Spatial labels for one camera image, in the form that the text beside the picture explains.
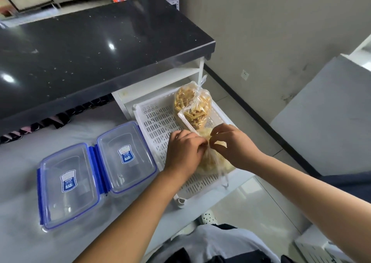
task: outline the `forearm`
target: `forearm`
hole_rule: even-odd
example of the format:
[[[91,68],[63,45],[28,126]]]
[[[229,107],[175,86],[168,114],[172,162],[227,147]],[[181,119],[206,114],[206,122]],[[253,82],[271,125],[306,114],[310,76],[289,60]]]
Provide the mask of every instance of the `forearm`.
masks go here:
[[[371,262],[371,204],[264,156],[249,169],[302,212],[357,262]]]
[[[160,172],[75,262],[139,262],[166,206],[180,186],[164,171]]]

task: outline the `hand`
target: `hand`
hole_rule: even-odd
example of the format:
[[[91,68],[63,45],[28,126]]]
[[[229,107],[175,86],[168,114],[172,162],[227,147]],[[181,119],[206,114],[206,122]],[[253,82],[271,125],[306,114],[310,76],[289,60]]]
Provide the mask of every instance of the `hand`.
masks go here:
[[[188,130],[170,134],[164,172],[168,172],[182,186],[196,171],[207,149],[207,140]]]
[[[226,142],[227,147],[215,143]],[[257,162],[265,156],[253,141],[237,127],[220,124],[211,131],[210,147],[225,157],[233,166],[251,171]]]

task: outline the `black baseboard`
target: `black baseboard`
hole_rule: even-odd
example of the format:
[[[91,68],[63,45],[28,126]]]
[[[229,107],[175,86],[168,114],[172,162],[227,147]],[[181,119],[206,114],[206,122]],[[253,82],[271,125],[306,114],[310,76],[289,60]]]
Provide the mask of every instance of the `black baseboard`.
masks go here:
[[[273,128],[264,120],[251,106],[248,105],[231,87],[228,86],[211,68],[204,65],[204,70],[219,83],[228,94],[235,99],[241,107],[269,134],[271,137],[310,175],[315,178],[321,177],[321,174],[314,169],[288,142],[285,141]]]

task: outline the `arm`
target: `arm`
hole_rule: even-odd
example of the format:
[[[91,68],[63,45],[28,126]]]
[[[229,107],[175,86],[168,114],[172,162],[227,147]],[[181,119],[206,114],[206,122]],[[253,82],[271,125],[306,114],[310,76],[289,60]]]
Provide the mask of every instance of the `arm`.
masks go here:
[[[166,206],[200,163],[205,144],[207,140],[195,133],[173,132],[164,170],[75,262],[139,262]]]
[[[269,182],[350,258],[371,262],[371,204],[263,154],[232,125],[218,125],[211,136],[211,148]]]

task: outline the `left hand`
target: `left hand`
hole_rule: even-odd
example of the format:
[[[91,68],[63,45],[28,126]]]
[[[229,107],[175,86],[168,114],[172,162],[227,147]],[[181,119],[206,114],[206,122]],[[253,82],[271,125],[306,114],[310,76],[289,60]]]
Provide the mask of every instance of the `left hand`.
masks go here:
[[[182,186],[196,171],[207,149],[207,140],[194,132],[178,130],[170,134],[164,172]]]

